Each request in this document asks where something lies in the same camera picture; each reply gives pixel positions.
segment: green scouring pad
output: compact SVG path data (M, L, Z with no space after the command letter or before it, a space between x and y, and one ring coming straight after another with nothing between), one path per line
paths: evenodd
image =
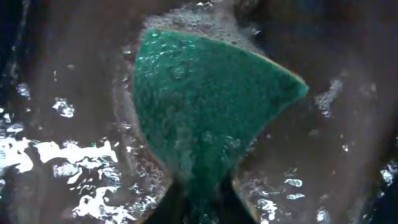
M143 34L133 82L140 129L199 217L265 125L308 91L262 55L165 29Z

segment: wet surface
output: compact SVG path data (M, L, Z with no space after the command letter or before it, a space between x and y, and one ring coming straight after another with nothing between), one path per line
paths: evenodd
M140 219L169 181L137 137L129 76L144 19L182 1L27 3L24 41L5 70L18 78L0 110L2 221ZM396 4L272 0L235 9L250 25L242 35L254 34L254 44L310 86L239 167L240 193L262 223L372 216L369 204L383 194L375 183L388 185L397 172L387 166L397 137Z

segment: green fabric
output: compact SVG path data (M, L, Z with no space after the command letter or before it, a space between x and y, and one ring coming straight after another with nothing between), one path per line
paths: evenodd
M142 133L198 210L264 126L308 91L260 55L161 29L142 36L133 82Z

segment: green sponge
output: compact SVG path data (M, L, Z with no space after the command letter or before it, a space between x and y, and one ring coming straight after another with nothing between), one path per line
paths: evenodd
M203 213L251 141L308 91L300 77L261 55L162 29L143 34L133 82L149 147Z

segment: water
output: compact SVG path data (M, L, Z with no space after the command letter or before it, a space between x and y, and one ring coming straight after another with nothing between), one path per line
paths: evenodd
M239 193L255 205L261 223L371 217L361 213L364 200L357 193L372 197L364 187L377 179L372 173L386 185L394 183L394 163L375 159L386 150L379 147L387 139L380 133L392 129L398 96L395 56L383 51L396 52L388 39L394 34L382 25L347 30L345 24L358 21L322 24L329 33L319 41L321 32L310 36L281 29L281 21L311 23L312 15L290 14L274 1L266 12L259 10L270 16L267 22L263 18L261 29L250 27L250 32L237 28L228 10L215 10L222 1L171 11L167 1L53 3L58 7L49 9L47 26L36 29L43 34L36 41L46 44L41 53L10 63L9 72L25 80L15 86L10 104L0 108L0 202L14 223L134 223L162 198L169 179L146 153L125 103L142 26L179 28L265 51L310 84L308 98L272 122L239 166ZM166 14L148 16L158 12ZM363 37L350 42L350 49L359 50L345 49L340 35ZM211 133L203 137L211 141ZM226 141L239 145L237 139Z

